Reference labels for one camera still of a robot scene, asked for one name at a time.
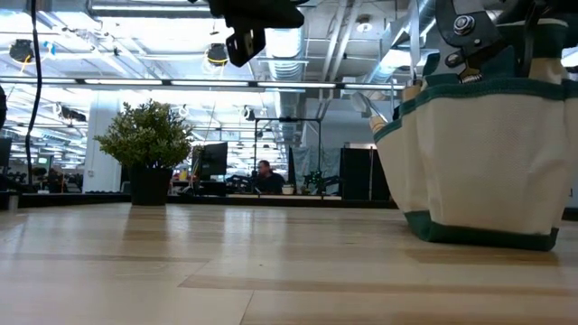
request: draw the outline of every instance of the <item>canvas tool bag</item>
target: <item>canvas tool bag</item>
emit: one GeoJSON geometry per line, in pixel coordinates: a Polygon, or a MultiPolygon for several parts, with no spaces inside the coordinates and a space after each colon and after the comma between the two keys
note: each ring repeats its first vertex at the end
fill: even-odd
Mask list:
{"type": "Polygon", "coordinates": [[[425,76],[398,120],[371,119],[393,199],[423,240],[555,245],[578,172],[578,83],[561,53],[578,40],[566,22],[541,20],[530,76],[516,78],[523,28],[499,26],[512,46],[482,68],[483,81],[425,76]]]}

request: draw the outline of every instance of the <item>green leaves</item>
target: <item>green leaves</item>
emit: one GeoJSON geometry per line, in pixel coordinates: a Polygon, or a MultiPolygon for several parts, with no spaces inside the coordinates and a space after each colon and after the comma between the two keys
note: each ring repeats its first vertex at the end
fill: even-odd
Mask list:
{"type": "Polygon", "coordinates": [[[94,137],[100,151],[122,164],[147,168],[173,168],[192,148],[192,126],[169,104],[150,99],[132,108],[127,103],[113,119],[105,135],[94,137]]]}

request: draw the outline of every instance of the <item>wood grain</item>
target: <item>wood grain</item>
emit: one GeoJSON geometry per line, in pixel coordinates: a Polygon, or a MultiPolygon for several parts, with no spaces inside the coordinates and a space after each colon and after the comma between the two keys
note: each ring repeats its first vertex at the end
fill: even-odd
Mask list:
{"type": "Polygon", "coordinates": [[[436,245],[382,209],[129,204],[0,214],[1,324],[577,324],[553,252],[436,245]]]}

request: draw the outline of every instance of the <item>person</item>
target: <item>person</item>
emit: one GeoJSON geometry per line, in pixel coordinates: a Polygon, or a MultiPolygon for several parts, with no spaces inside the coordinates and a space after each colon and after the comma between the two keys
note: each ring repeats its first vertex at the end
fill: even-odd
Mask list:
{"type": "Polygon", "coordinates": [[[259,162],[259,174],[256,178],[256,187],[263,194],[282,194],[285,179],[278,173],[273,172],[268,161],[259,162]]]}

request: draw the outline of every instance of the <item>potted plant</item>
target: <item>potted plant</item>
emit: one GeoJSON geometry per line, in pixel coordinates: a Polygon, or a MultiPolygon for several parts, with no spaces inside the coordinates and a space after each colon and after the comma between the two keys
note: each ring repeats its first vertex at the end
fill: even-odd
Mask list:
{"type": "Polygon", "coordinates": [[[124,103],[104,135],[100,150],[129,169],[134,205],[164,205],[173,168],[191,153],[192,126],[169,104],[150,99],[136,108],[124,103]]]}

